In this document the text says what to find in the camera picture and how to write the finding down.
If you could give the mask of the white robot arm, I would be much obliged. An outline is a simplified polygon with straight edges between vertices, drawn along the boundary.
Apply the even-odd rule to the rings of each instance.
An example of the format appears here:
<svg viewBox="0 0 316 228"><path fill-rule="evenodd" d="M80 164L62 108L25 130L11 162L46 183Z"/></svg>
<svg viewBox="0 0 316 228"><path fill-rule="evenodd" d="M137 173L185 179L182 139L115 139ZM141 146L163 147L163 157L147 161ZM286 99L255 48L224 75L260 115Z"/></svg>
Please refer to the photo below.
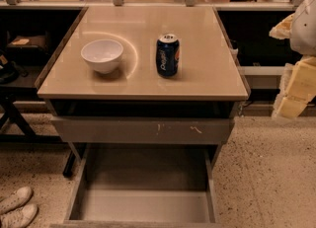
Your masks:
<svg viewBox="0 0 316 228"><path fill-rule="evenodd" d="M285 64L274 102L272 118L289 121L300 116L316 97L316 0L303 0L269 36L288 38L290 48L302 55L295 64Z"/></svg>

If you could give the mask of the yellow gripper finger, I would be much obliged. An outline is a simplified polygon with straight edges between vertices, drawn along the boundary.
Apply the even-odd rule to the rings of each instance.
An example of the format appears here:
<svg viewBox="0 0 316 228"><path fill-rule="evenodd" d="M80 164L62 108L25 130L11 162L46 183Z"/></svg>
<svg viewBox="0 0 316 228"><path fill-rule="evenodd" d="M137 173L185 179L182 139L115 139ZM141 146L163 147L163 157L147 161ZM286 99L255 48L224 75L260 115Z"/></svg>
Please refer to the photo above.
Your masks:
<svg viewBox="0 0 316 228"><path fill-rule="evenodd" d="M279 82L272 118L294 119L316 97L316 57L304 55L294 65L286 63Z"/></svg>
<svg viewBox="0 0 316 228"><path fill-rule="evenodd" d="M276 39L290 38L292 20L293 20L293 14L290 14L289 16L284 18L281 22L279 22L276 26L272 27L272 29L269 32L269 36L271 38L276 38Z"/></svg>

